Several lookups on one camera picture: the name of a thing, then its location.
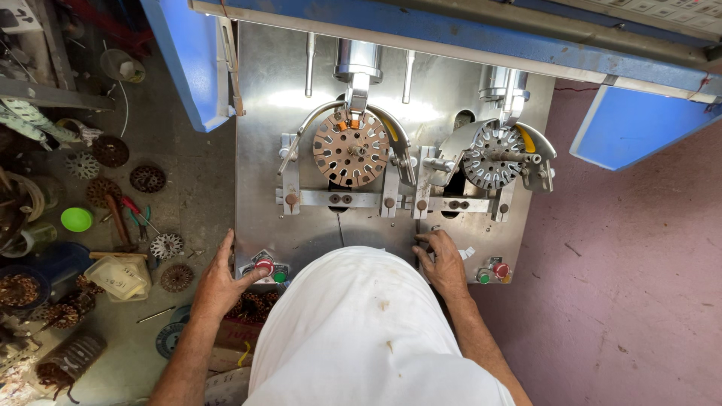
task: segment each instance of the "green plastic lid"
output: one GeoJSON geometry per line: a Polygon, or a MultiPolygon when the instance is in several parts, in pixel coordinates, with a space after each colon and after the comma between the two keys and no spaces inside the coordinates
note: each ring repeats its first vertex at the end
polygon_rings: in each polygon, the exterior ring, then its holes
{"type": "Polygon", "coordinates": [[[92,225],[92,213],[81,207],[71,207],[63,212],[60,221],[68,230],[80,233],[92,225]]]}
{"type": "Polygon", "coordinates": [[[275,283],[282,283],[286,281],[286,274],[283,272],[276,272],[273,274],[273,280],[275,283]]]}

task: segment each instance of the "cloth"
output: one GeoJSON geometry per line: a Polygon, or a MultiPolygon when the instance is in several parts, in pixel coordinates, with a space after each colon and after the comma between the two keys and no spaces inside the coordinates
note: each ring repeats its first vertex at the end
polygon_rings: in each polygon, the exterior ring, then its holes
{"type": "Polygon", "coordinates": [[[261,330],[248,393],[246,406],[514,404],[462,358],[421,275],[362,246],[329,252],[291,282],[261,330]]]}

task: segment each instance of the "pliers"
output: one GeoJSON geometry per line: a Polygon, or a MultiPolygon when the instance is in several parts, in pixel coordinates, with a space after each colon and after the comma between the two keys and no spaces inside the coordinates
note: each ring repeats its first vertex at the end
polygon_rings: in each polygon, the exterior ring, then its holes
{"type": "MultiPolygon", "coordinates": [[[[131,216],[131,220],[133,220],[133,223],[138,226],[138,231],[140,233],[139,240],[148,241],[148,232],[145,228],[145,226],[148,225],[148,222],[145,219],[136,219],[135,215],[133,215],[133,212],[130,209],[128,209],[128,214],[131,216]]],[[[145,207],[145,218],[150,220],[150,206],[145,207]]]]}

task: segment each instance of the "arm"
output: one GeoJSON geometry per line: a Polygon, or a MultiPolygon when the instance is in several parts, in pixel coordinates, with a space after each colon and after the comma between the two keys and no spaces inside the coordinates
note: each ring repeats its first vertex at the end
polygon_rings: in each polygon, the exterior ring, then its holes
{"type": "Polygon", "coordinates": [[[238,302],[248,286],[270,272],[267,268],[258,268],[234,280],[228,265],[232,242],[233,230],[228,230],[216,256],[201,275],[191,319],[183,328],[178,346],[153,388],[148,406],[203,404],[211,349],[223,315],[238,302]]]}
{"type": "Polygon", "coordinates": [[[456,328],[456,339],[461,354],[479,364],[504,384],[517,406],[531,406],[531,400],[509,369],[504,355],[479,315],[476,302],[469,295],[464,262],[456,244],[444,230],[419,234],[414,238],[429,243],[428,251],[434,252],[435,261],[432,261],[429,254],[420,246],[412,248],[424,267],[426,277],[446,302],[456,328]]]}

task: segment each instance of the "red handle screwdriver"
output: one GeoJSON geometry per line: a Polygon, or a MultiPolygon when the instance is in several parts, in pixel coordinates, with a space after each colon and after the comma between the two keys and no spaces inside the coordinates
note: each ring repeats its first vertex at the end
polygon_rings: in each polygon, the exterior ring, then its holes
{"type": "Polygon", "coordinates": [[[140,210],[138,209],[138,206],[133,203],[130,197],[123,196],[121,199],[121,203],[123,206],[128,207],[133,214],[140,216],[143,220],[145,220],[146,223],[148,223],[149,226],[153,227],[153,230],[155,230],[156,233],[160,234],[160,231],[150,222],[147,218],[145,218],[142,214],[140,214],[140,210]]]}

